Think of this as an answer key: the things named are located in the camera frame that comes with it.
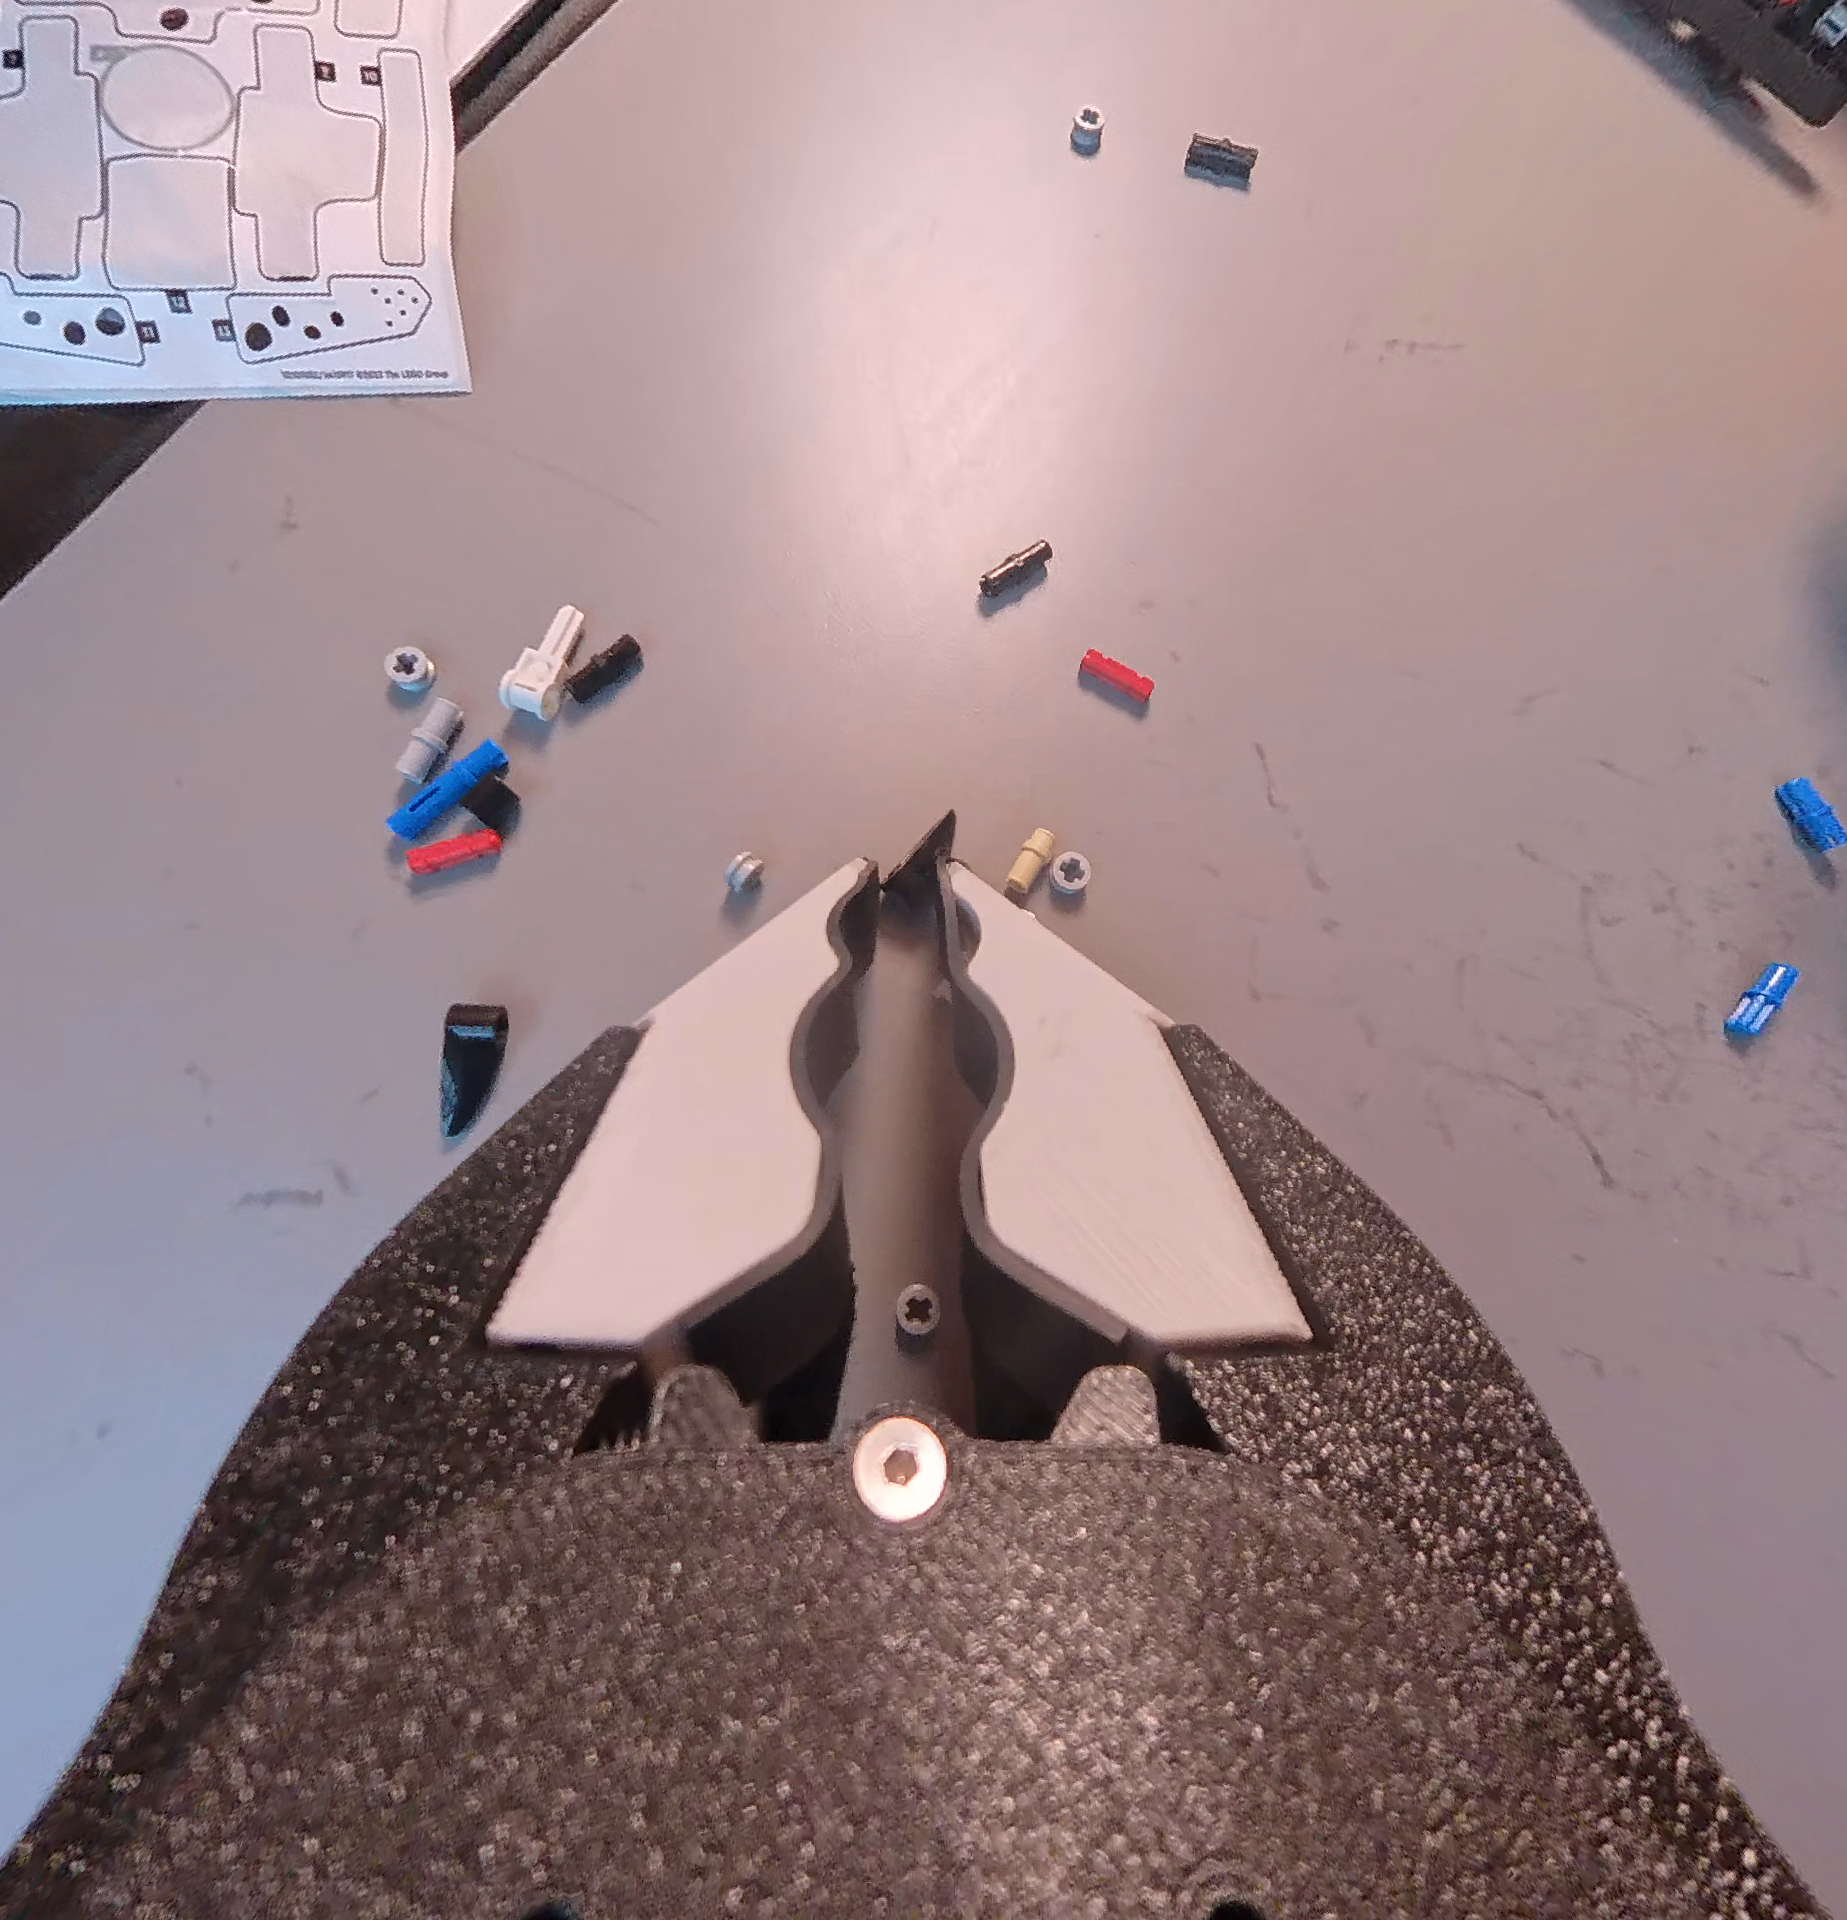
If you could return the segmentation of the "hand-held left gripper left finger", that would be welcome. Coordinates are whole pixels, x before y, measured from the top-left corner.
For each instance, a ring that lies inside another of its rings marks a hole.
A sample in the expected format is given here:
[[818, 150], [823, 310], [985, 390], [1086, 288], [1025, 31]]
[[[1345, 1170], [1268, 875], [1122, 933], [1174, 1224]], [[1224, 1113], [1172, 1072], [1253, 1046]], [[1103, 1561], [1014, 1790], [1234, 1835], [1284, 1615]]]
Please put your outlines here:
[[706, 1350], [840, 1204], [824, 1114], [855, 1056], [880, 884], [856, 856], [659, 1000], [489, 1324], [495, 1346]]

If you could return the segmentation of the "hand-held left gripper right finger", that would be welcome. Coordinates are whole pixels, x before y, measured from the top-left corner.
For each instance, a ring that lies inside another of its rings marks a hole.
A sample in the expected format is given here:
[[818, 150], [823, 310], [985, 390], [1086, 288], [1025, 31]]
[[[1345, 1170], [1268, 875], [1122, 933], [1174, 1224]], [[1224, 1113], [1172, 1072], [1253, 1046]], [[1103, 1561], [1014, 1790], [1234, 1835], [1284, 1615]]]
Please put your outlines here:
[[1312, 1324], [1172, 1053], [1172, 1020], [957, 859], [936, 867], [974, 1244], [1097, 1335], [1297, 1346]]

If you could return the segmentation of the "black lego tooth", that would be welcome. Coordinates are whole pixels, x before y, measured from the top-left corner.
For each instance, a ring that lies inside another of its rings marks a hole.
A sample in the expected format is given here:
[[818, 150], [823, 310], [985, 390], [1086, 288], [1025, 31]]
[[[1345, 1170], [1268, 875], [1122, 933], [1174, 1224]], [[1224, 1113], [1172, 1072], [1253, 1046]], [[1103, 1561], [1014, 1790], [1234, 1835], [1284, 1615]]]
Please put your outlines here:
[[460, 1138], [480, 1117], [503, 1068], [507, 1008], [454, 1002], [446, 1012], [440, 1060], [440, 1131]]
[[934, 910], [940, 905], [942, 871], [953, 856], [956, 828], [956, 810], [945, 810], [882, 877], [882, 897], [911, 913]]

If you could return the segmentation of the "white lego truck model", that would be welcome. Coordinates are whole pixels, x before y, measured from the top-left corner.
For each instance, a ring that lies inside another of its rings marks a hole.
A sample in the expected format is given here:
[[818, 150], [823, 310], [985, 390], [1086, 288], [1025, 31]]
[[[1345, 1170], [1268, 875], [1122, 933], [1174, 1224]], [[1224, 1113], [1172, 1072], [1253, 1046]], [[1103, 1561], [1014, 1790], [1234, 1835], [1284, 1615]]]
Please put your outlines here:
[[1847, 1], [1628, 1], [1810, 128], [1847, 106]]

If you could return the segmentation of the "white sticker sheet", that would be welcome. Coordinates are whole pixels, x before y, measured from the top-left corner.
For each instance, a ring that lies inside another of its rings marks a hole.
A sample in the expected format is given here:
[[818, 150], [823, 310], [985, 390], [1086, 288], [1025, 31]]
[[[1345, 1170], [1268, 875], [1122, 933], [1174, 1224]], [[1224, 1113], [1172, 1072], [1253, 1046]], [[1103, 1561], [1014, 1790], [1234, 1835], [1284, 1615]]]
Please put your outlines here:
[[0, 404], [465, 394], [449, 9], [0, 1]]

